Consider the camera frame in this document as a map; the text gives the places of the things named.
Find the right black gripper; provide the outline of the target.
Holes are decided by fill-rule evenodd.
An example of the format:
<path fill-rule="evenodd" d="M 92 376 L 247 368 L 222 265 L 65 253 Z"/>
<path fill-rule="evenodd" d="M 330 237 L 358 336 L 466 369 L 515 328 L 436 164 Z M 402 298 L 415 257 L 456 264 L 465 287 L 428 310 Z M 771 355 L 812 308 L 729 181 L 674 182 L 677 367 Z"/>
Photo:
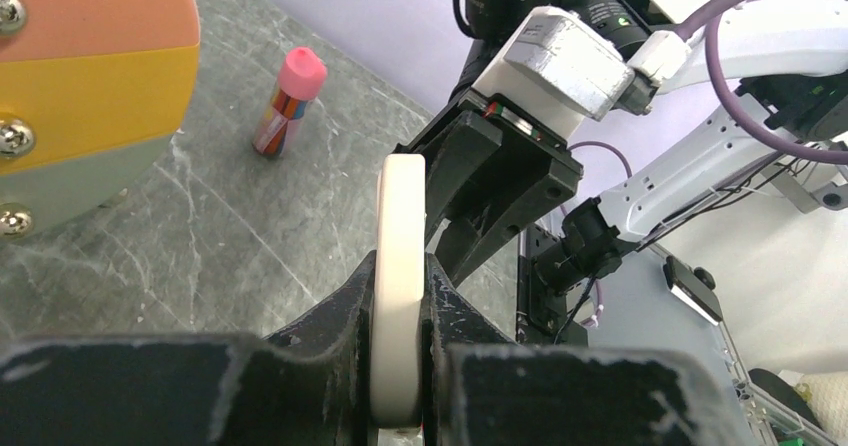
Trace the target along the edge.
<path fill-rule="evenodd" d="M 425 229 L 454 287 L 522 229 L 573 197 L 565 140 L 503 99 L 455 96 L 397 151 L 425 160 Z"/>

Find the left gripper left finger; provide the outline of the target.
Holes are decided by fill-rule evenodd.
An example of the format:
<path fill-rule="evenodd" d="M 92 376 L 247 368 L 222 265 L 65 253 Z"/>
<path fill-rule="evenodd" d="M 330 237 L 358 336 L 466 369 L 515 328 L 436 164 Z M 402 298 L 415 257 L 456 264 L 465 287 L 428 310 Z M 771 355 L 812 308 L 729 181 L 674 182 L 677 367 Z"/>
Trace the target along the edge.
<path fill-rule="evenodd" d="M 267 336 L 35 336 L 1 349 L 5 445 L 373 445 L 375 272 Z"/>

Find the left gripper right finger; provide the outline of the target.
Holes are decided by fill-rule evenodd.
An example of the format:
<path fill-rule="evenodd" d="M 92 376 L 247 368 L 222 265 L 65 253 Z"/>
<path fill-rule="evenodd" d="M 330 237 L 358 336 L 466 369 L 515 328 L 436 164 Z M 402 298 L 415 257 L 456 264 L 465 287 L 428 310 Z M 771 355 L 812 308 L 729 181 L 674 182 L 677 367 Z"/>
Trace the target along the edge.
<path fill-rule="evenodd" d="M 425 258 L 428 445 L 748 445 L 739 402 L 691 354 L 519 344 Z"/>

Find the phone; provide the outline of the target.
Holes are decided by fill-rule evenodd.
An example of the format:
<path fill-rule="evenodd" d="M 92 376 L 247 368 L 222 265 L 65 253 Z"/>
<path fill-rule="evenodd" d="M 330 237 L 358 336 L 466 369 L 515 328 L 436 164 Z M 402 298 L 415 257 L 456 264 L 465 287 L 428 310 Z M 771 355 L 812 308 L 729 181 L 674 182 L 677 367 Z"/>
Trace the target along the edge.
<path fill-rule="evenodd" d="M 420 423 L 425 172 L 422 156 L 391 154 L 378 178 L 369 395 L 373 420 L 386 429 Z"/>

